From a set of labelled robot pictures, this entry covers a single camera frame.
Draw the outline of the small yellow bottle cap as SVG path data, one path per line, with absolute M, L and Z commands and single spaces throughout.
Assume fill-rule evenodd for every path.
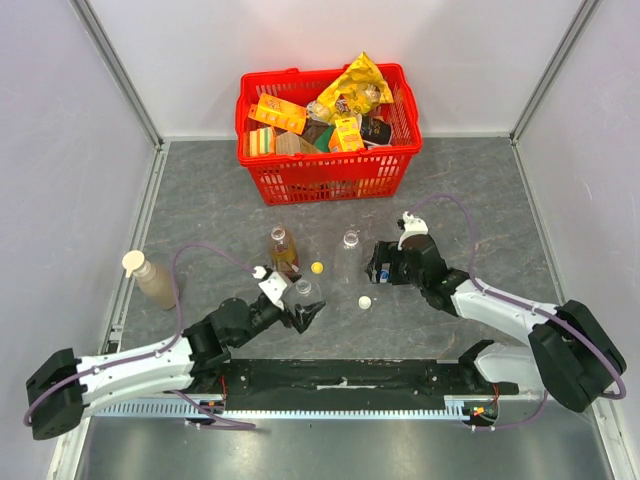
M 321 274 L 321 273 L 323 272 L 323 270 L 324 270 L 323 264 L 322 264 L 322 263 L 320 263 L 320 262 L 314 262 L 314 263 L 311 265 L 311 271 L 312 271 L 314 274 Z

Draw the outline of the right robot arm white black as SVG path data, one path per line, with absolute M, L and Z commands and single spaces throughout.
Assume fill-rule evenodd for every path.
M 530 384 L 581 413 L 626 371 L 624 357 L 584 304 L 540 304 L 493 289 L 447 266 L 428 234 L 376 242 L 366 272 L 373 283 L 411 285 L 433 309 L 489 325 L 524 344 L 524 350 L 489 344 L 463 363 L 457 377 L 469 393 L 492 383 Z

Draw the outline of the yellow tea bottle red label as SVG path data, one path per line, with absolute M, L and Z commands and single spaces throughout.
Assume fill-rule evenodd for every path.
M 270 231 L 268 251 L 275 270 L 292 277 L 299 273 L 298 252 L 294 237 L 283 225 Z

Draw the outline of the clear bottle blue cap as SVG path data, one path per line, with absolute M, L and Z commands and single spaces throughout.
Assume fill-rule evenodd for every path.
M 300 278 L 294 282 L 284 294 L 283 302 L 294 311 L 297 306 L 306 309 L 323 300 L 319 285 L 313 280 Z

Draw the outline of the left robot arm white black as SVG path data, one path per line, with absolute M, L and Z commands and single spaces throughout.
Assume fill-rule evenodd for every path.
M 219 384 L 220 366 L 231 358 L 230 348 L 242 347 L 277 322 L 302 334 L 325 305 L 324 300 L 276 305 L 261 293 L 251 304 L 225 300 L 177 338 L 96 357 L 61 349 L 26 381 L 24 423 L 33 439 L 42 441 L 121 401 L 192 387 L 210 392 Z

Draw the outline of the small white bottle cap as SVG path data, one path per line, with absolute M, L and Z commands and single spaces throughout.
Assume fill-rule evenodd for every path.
M 371 298 L 368 296 L 361 296 L 358 299 L 358 306 L 363 310 L 369 309 L 371 305 L 372 305 L 372 301 L 371 301 Z

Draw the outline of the clear plastic bottle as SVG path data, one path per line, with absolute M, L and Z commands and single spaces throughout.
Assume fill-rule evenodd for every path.
M 358 233 L 348 230 L 336 248 L 334 273 L 337 280 L 345 285 L 355 285 L 359 279 L 362 257 L 362 243 Z

